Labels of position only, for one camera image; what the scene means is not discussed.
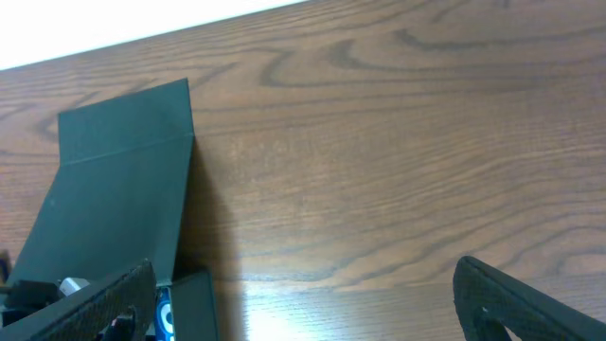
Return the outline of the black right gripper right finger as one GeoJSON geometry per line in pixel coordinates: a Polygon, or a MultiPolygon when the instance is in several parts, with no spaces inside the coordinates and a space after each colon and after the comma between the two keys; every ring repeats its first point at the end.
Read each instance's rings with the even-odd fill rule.
{"type": "Polygon", "coordinates": [[[455,311],[468,341],[603,340],[605,324],[471,256],[453,277],[455,311]]]}

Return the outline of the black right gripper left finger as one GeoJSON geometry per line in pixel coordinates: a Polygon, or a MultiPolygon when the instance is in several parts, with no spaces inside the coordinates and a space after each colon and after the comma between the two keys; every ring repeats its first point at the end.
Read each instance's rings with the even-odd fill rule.
{"type": "Polygon", "coordinates": [[[99,276],[71,294],[57,277],[11,275],[1,291],[3,340],[144,340],[154,320],[156,277],[143,259],[99,276]]]}

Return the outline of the blue Oreo cookie pack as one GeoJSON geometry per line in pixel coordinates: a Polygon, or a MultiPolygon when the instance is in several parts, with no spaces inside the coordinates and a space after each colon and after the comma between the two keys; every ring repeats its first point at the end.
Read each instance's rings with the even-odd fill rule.
{"type": "Polygon", "coordinates": [[[168,288],[160,288],[154,314],[154,330],[157,341],[174,341],[174,326],[168,288]]]}

